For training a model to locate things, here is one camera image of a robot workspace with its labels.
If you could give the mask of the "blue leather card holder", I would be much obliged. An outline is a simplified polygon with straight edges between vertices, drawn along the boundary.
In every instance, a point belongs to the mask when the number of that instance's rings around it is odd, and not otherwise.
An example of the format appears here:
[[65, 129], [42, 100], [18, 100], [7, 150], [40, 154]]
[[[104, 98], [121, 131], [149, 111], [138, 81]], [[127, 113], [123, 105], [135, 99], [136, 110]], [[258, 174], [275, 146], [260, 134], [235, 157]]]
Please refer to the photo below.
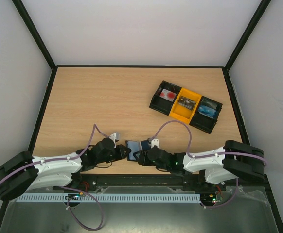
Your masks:
[[133, 157], [133, 153], [140, 151], [140, 150], [149, 150], [150, 149], [148, 139], [146, 139], [144, 141], [126, 140], [125, 144], [126, 144], [126, 147], [131, 149], [131, 156], [133, 158], [133, 160], [128, 160], [128, 161], [133, 161], [133, 162], [136, 161], [135, 158]]

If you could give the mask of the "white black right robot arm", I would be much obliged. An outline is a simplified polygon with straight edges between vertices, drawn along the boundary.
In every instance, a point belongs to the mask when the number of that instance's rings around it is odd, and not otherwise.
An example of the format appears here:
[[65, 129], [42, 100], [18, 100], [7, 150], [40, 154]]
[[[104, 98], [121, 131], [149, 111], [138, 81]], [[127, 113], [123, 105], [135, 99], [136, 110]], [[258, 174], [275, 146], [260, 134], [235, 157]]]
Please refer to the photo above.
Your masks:
[[139, 165], [154, 166], [179, 176], [204, 171], [198, 178], [203, 190], [238, 178], [262, 182], [266, 166], [263, 150], [234, 140], [227, 140], [224, 146], [206, 152], [171, 154], [153, 146], [133, 156]]

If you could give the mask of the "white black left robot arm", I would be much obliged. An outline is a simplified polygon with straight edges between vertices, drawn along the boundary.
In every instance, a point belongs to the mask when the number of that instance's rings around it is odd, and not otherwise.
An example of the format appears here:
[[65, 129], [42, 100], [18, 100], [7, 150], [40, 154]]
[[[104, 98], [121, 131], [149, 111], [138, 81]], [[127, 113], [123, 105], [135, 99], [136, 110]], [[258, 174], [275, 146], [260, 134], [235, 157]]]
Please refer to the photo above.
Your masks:
[[0, 199], [12, 200], [27, 191], [50, 186], [77, 186], [81, 172], [100, 163], [125, 159], [130, 152], [111, 138], [62, 156], [38, 157], [23, 151], [0, 166]]

